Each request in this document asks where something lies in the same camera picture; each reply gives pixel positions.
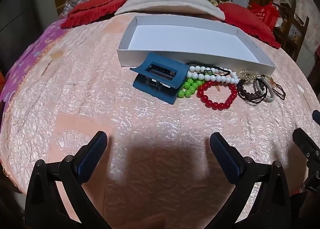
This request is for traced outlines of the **red gift bag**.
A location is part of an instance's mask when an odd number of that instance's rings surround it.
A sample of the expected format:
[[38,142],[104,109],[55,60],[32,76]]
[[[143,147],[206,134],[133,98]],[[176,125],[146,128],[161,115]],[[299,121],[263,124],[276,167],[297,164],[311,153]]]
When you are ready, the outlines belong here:
[[270,31],[273,31],[279,17],[279,11],[272,2],[265,5],[264,7],[253,2],[250,7],[250,11],[255,14],[260,20],[262,20],[264,24],[268,26]]

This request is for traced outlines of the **wooden chair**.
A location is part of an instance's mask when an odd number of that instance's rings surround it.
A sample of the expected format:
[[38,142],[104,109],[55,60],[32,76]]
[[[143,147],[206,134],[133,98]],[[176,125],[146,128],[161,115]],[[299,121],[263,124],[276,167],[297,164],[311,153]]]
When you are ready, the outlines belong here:
[[303,22],[296,16],[296,1],[291,6],[287,3],[272,3],[279,11],[283,20],[281,26],[274,27],[273,33],[281,48],[293,59],[297,61],[303,41],[306,36],[310,18],[307,16]]

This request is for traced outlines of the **grey refrigerator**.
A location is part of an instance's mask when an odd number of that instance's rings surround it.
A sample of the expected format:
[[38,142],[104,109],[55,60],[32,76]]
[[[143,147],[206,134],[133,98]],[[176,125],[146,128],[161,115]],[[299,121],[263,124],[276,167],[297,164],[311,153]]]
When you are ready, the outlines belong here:
[[1,72],[58,18],[54,0],[1,0]]

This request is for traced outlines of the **blue hair claw clip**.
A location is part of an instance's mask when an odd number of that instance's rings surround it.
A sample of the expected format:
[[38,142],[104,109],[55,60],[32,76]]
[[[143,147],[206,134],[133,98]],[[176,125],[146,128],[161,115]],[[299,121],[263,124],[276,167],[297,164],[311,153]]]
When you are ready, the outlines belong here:
[[149,53],[140,66],[130,70],[137,73],[134,88],[172,105],[184,83],[189,66]]

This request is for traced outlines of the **beige pillow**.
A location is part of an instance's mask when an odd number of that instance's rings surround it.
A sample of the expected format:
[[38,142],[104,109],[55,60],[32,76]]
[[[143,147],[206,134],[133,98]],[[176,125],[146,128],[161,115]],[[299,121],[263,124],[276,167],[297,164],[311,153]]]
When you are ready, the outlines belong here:
[[225,20],[223,11],[208,0],[127,0],[115,14],[129,12],[211,15],[221,21]]

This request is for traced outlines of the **white cardboard box tray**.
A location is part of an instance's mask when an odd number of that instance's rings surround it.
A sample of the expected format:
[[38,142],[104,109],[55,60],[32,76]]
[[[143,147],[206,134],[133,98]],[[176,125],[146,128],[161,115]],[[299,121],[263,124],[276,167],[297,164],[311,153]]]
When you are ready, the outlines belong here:
[[182,63],[270,75],[276,66],[241,29],[220,21],[178,15],[137,15],[117,49],[120,65],[137,67],[149,53]]

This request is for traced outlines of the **right red cushion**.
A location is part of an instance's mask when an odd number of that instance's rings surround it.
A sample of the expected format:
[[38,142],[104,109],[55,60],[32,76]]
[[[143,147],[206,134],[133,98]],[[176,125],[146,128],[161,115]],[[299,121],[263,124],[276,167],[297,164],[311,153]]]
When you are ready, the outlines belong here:
[[234,3],[222,3],[217,7],[224,13],[226,23],[238,27],[246,34],[275,49],[280,48],[280,44],[269,27],[249,9]]

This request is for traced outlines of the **silver woven bangle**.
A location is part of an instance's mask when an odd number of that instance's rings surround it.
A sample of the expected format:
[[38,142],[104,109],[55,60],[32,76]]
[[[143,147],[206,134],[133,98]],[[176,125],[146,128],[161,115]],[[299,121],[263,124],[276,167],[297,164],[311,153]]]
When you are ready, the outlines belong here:
[[258,92],[264,102],[271,103],[274,101],[274,91],[271,84],[265,77],[257,77],[253,82],[254,90]]

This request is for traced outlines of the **purple floral sheet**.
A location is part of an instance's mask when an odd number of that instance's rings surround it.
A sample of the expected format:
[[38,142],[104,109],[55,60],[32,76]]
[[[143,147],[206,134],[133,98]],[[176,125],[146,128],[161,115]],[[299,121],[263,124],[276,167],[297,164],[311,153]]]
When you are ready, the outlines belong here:
[[65,33],[65,30],[60,28],[64,21],[65,19],[61,19],[52,23],[43,34],[24,51],[20,58],[10,68],[5,76],[1,100],[4,102],[10,101],[10,97],[16,91],[23,77],[27,74],[28,70],[32,67],[41,53],[52,42]]

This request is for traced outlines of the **left red fringed cushion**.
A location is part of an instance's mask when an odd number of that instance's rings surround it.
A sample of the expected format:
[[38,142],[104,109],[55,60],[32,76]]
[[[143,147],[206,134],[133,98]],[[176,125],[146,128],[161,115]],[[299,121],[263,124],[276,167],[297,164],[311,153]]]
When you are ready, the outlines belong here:
[[61,29],[74,28],[112,17],[127,0],[88,0],[76,5],[61,24]]

